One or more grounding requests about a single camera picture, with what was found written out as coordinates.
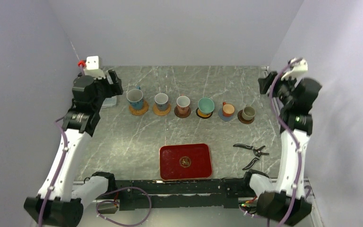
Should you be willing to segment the red white cup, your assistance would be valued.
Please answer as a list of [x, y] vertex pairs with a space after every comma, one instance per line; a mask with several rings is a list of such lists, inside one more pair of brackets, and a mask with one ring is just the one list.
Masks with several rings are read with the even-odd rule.
[[181, 114], [187, 112], [187, 109], [190, 107], [190, 99], [187, 96], [179, 96], [176, 99], [176, 104]]

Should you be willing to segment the brown wooden coaster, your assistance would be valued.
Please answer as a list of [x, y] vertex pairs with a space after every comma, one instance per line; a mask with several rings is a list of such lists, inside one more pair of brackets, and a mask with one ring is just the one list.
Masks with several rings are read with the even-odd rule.
[[251, 124], [254, 122], [255, 118], [253, 117], [251, 120], [245, 120], [243, 117], [242, 117], [242, 113], [243, 113], [243, 110], [240, 110], [237, 114], [237, 117], [238, 117], [238, 120], [243, 123], [243, 124]]

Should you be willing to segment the woven rattan coaster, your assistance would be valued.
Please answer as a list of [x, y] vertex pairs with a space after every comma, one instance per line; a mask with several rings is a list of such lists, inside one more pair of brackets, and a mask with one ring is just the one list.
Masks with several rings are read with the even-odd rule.
[[129, 111], [132, 115], [139, 116], [145, 114], [149, 110], [149, 104], [146, 100], [144, 100], [143, 108], [141, 110], [134, 109], [131, 105], [129, 105]]
[[153, 105], [153, 112], [157, 116], [166, 116], [171, 111], [171, 108], [172, 108], [171, 104], [168, 103], [166, 109], [161, 111], [161, 110], [159, 110], [157, 104], [154, 104]]

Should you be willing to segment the black orange smiley coaster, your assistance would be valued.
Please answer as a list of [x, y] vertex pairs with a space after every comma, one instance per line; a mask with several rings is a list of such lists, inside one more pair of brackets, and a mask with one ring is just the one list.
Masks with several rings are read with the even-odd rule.
[[210, 118], [212, 115], [213, 115], [213, 112], [210, 112], [209, 114], [203, 114], [199, 108], [196, 109], [195, 111], [196, 115], [199, 117], [199, 118], [202, 118], [202, 119], [208, 119]]

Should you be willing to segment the blue felt coaster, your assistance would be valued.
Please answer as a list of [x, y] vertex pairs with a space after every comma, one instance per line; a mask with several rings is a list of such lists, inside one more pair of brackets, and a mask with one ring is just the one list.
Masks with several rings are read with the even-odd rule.
[[221, 120], [225, 121], [225, 122], [229, 122], [234, 118], [234, 115], [226, 117], [223, 115], [223, 109], [219, 109], [218, 110], [218, 116], [220, 117]]

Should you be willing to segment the blue white cup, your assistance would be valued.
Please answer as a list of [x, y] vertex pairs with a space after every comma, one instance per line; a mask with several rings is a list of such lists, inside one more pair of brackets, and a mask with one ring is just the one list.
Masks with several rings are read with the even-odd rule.
[[141, 110], [144, 103], [144, 93], [140, 87], [130, 90], [126, 95], [129, 104], [136, 110]]

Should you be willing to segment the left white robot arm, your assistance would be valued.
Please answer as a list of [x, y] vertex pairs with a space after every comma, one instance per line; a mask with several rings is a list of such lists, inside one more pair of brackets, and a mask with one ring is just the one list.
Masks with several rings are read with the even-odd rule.
[[79, 74], [73, 81], [72, 104], [60, 118], [61, 141], [51, 169], [34, 197], [27, 197], [25, 211], [37, 223], [53, 227], [76, 227], [84, 209], [97, 197], [112, 198], [117, 192], [114, 174], [96, 172], [73, 190], [76, 168], [100, 121], [104, 100], [123, 94], [121, 79], [114, 70], [103, 77]]

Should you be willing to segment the small white cup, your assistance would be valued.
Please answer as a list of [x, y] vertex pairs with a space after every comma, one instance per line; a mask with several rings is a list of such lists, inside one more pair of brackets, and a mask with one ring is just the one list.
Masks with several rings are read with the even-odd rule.
[[165, 93], [158, 93], [155, 95], [156, 107], [159, 111], [164, 112], [168, 108], [169, 97]]

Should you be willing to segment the orange cup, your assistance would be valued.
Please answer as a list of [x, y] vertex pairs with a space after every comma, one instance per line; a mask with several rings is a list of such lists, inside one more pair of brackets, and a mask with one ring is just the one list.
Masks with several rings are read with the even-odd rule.
[[226, 117], [232, 116], [235, 113], [235, 107], [230, 103], [223, 102], [222, 109], [223, 115]]

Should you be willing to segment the olive green cup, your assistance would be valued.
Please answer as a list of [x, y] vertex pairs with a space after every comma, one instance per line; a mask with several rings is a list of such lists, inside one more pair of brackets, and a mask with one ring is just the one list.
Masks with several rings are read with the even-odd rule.
[[242, 109], [242, 118], [245, 121], [252, 121], [255, 118], [256, 111], [252, 106], [246, 106]]

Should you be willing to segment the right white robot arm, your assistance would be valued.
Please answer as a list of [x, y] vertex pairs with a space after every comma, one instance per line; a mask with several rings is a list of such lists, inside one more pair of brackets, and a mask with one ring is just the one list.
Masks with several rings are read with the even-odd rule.
[[305, 199], [303, 172], [313, 127], [310, 110], [322, 85], [308, 77], [278, 79], [272, 85], [276, 76], [276, 72], [270, 72], [266, 78], [259, 79], [259, 85], [261, 93], [269, 92], [269, 97], [281, 104], [275, 108], [281, 119], [282, 150], [278, 177], [272, 183], [265, 173], [249, 170], [241, 186], [245, 195], [257, 196], [258, 216], [293, 227], [312, 210], [312, 205]]

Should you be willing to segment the teal green cup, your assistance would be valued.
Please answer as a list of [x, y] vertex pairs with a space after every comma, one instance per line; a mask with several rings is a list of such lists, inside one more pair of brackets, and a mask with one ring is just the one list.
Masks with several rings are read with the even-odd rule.
[[198, 102], [198, 108], [203, 114], [209, 114], [214, 111], [215, 104], [212, 99], [203, 97]]

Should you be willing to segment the dark wooden coaster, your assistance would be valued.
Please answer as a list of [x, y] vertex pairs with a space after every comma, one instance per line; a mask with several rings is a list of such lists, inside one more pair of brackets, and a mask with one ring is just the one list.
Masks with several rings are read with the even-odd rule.
[[174, 114], [179, 118], [187, 118], [191, 114], [191, 108], [189, 107], [186, 113], [180, 113], [178, 107], [175, 107]]

